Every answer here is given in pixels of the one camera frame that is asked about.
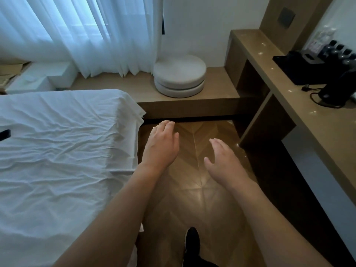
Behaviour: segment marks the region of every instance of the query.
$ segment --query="bed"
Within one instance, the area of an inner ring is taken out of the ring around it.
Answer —
[[[144,114],[120,90],[0,96],[2,266],[56,261],[131,177]]]

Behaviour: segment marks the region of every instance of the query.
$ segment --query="power cord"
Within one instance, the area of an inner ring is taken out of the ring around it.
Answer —
[[[309,87],[309,84],[306,84],[304,85],[301,90],[304,91],[304,92],[309,92],[309,91],[315,91],[315,90],[321,90],[322,88],[310,88]],[[333,106],[333,105],[327,105],[327,104],[321,104],[319,102],[316,102],[313,98],[313,95],[315,94],[318,94],[316,92],[313,92],[313,93],[310,93],[309,97],[310,99],[315,103],[315,104],[318,104],[319,106],[322,106],[322,107],[326,107],[326,108],[342,108],[343,106],[345,106],[345,104],[341,105],[341,106]]]

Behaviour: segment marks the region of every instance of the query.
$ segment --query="wooden countertop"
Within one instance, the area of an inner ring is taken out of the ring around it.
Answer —
[[[233,30],[231,36],[356,205],[356,105],[333,109],[311,101],[272,60],[284,54],[260,30]]]
[[[157,91],[154,78],[150,73],[139,72],[136,76],[128,74],[122,78],[119,74],[101,73],[85,79],[81,74],[74,81],[71,90],[119,89],[127,92],[137,103],[205,100],[215,98],[240,98],[224,67],[208,67],[204,89],[189,98],[170,98]]]

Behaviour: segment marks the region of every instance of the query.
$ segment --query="hand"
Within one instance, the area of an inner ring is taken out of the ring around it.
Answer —
[[[141,164],[162,175],[179,152],[179,133],[173,135],[175,122],[163,121],[155,126],[147,140]]]
[[[215,155],[215,163],[204,158],[204,164],[211,177],[227,190],[239,186],[245,180],[251,180],[234,151],[220,139],[209,140]]]

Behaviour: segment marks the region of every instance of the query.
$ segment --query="person's left hand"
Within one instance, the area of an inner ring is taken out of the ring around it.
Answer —
[[[179,152],[179,134],[173,135],[175,122],[168,120],[155,126],[146,143],[141,164],[159,175],[176,159]]]

